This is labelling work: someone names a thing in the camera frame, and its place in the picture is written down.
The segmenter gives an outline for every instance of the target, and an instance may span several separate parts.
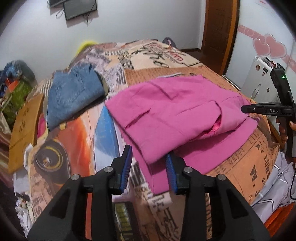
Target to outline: gray striped fabric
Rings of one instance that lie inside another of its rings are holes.
[[[278,207],[294,202],[290,198],[293,176],[293,162],[287,161],[285,154],[279,152],[269,178],[251,205],[263,223]],[[296,184],[294,183],[292,188],[293,197],[295,197],[295,192]]]
[[[48,96],[48,92],[52,86],[52,78],[51,79],[44,79],[38,85],[34,86],[32,91],[26,98],[25,105],[36,95],[43,94],[44,97]]]

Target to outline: heart wall sticker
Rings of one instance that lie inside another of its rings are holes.
[[[270,47],[270,57],[272,59],[283,58],[287,55],[286,46],[281,42],[277,42],[271,34],[265,34],[264,40]]]
[[[267,56],[271,52],[269,45],[265,43],[264,39],[253,39],[253,46],[258,57]]]

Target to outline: wooden floor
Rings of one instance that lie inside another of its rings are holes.
[[[200,51],[182,50],[182,51],[198,59],[199,61],[204,63],[206,66],[208,66],[212,71],[216,72],[217,74],[219,73],[221,69],[220,60],[217,60],[212,56],[205,55],[201,50]]]

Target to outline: orange fabric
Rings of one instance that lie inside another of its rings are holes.
[[[285,207],[279,207],[265,222],[265,227],[268,229],[271,236],[273,236],[282,223],[286,220],[290,211],[294,207],[294,203],[289,204]]]
[[[88,133],[85,131],[81,118],[68,122],[64,130],[60,130],[56,139],[63,143],[67,150],[71,173],[79,173],[82,177],[87,177],[89,173],[89,163],[91,151],[86,143]]]
[[[18,81],[18,80],[15,80],[15,81],[13,81],[13,82],[8,86],[10,92],[13,92],[13,90],[14,90],[15,87],[18,85],[18,83],[19,83],[19,81]]]
[[[91,201],[92,193],[88,193],[86,203],[85,237],[89,240],[91,240]]]

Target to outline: cable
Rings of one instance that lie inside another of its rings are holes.
[[[93,4],[93,6],[91,7],[91,10],[87,13],[87,14],[83,14],[82,16],[86,19],[86,22],[87,22],[87,26],[89,25],[89,15],[91,14],[92,12],[92,9],[94,8],[94,6],[96,5],[96,0]]]
[[[294,176],[293,176],[293,180],[292,180],[292,184],[291,184],[291,188],[290,188],[290,198],[291,198],[292,200],[296,200],[296,198],[292,197],[292,187],[293,187],[293,184],[294,184],[295,175],[296,175],[296,166],[295,166]]]
[[[62,17],[63,13],[64,13],[64,8],[61,9],[61,10],[59,10],[59,11],[57,12],[57,14],[56,14],[56,19],[60,19],[60,18]]]

